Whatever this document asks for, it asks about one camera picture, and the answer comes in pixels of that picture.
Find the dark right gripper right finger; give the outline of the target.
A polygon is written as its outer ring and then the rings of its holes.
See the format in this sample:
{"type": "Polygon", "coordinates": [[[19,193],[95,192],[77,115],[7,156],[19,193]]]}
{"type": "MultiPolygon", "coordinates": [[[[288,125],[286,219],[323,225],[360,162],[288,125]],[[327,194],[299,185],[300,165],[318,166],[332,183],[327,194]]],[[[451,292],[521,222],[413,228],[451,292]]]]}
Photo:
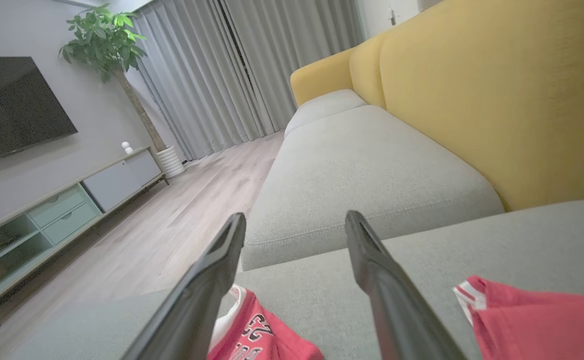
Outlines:
{"type": "Polygon", "coordinates": [[[345,230],[354,279],[370,300],[382,360],[465,360],[365,217],[349,210],[345,230]]]}

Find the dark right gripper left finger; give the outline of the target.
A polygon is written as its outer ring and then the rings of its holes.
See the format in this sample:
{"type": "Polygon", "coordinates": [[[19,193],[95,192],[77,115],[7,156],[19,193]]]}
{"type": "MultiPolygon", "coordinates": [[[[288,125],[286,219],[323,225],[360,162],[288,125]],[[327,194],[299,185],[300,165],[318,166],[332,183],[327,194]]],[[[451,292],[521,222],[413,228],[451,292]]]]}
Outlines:
{"type": "Polygon", "coordinates": [[[231,214],[122,360],[206,360],[222,298],[234,283],[245,232],[245,215],[231,214]]]}

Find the red and white jersey shirt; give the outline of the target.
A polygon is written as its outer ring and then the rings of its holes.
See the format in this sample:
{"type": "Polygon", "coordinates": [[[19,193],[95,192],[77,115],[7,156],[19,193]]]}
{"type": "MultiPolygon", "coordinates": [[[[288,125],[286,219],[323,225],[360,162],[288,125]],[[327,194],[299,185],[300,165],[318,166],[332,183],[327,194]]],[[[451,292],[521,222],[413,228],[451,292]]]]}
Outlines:
{"type": "Polygon", "coordinates": [[[453,292],[484,360],[584,360],[584,295],[470,276],[453,292]]]}

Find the red shorts with white stripe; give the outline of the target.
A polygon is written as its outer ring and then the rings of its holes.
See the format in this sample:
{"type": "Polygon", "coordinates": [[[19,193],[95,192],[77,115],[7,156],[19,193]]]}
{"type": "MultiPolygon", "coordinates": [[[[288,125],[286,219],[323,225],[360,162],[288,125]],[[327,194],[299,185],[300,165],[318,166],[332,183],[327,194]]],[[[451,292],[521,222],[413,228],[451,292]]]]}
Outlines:
{"type": "Polygon", "coordinates": [[[235,303],[216,319],[206,360],[324,360],[312,342],[300,337],[237,284],[235,303]]]}

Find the medium grey sofa seat cushion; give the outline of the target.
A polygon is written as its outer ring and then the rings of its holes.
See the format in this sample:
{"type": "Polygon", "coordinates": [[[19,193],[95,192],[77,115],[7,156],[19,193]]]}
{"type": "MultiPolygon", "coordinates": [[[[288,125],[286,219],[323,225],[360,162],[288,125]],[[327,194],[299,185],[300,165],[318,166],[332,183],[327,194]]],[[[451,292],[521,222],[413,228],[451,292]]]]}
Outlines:
{"type": "Polygon", "coordinates": [[[247,220],[244,271],[346,248],[346,213],[381,239],[502,214],[470,164],[375,105],[285,136],[247,220]]]}

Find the white ribbed plant pot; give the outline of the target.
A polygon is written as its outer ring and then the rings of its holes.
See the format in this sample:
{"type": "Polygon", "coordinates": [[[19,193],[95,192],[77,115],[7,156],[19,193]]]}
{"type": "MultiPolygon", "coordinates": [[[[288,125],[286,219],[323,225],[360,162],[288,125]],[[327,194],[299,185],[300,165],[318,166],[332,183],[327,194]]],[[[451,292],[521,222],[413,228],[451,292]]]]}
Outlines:
{"type": "Polygon", "coordinates": [[[175,146],[169,146],[156,154],[165,177],[169,180],[182,175],[186,169],[175,146]]]}

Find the pale green television cabinet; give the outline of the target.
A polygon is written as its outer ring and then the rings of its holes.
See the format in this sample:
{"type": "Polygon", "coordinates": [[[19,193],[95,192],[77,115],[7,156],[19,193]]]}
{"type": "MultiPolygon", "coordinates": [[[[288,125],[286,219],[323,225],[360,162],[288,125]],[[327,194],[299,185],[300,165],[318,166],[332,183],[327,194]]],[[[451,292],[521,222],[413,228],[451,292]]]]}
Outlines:
{"type": "Polygon", "coordinates": [[[0,300],[60,251],[158,182],[167,182],[149,146],[42,194],[14,184],[0,193],[0,300]]]}

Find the small grey sofa seat cushion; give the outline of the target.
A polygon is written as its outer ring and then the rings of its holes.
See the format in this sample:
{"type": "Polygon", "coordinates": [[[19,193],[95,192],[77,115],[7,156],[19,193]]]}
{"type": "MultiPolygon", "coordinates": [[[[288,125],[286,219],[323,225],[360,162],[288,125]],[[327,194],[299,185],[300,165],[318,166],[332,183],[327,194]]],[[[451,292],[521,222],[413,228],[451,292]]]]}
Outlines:
{"type": "Polygon", "coordinates": [[[368,105],[351,89],[338,89],[300,105],[284,131],[284,137],[301,126],[351,109],[368,105]]]}

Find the grey pleated curtain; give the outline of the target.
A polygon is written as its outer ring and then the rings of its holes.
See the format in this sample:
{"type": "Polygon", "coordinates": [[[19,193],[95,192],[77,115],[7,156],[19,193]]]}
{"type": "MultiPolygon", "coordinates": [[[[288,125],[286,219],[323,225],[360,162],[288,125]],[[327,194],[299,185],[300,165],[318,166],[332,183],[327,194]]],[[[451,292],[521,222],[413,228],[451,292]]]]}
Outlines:
{"type": "Polygon", "coordinates": [[[290,75],[363,40],[356,0],[219,0],[258,108],[278,132],[297,110],[290,75]]]}
{"type": "Polygon", "coordinates": [[[141,74],[187,159],[276,131],[218,0],[155,0],[135,28],[141,74]]]}

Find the black flat screen television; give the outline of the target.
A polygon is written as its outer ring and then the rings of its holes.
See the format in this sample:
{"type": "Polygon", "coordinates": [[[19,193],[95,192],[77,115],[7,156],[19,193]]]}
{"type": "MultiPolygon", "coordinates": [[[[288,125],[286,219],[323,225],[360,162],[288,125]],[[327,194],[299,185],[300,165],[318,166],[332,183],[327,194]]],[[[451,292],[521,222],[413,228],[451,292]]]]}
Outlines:
{"type": "Polygon", "coordinates": [[[34,59],[0,56],[0,158],[75,133],[34,59]]]}

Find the green leafy indoor tree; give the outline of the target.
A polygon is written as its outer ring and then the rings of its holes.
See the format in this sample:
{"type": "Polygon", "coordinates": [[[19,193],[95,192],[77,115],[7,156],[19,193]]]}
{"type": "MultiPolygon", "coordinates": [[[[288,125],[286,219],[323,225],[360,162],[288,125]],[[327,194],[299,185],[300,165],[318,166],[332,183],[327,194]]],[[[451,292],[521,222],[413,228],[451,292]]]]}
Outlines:
{"type": "Polygon", "coordinates": [[[126,77],[130,69],[139,70],[146,51],[138,46],[145,37],[134,32],[134,13],[113,13],[109,5],[92,6],[66,21],[74,35],[59,49],[67,63],[79,62],[95,71],[104,84],[117,80],[138,114],[157,152],[167,146],[152,123],[139,96],[126,77]]]}

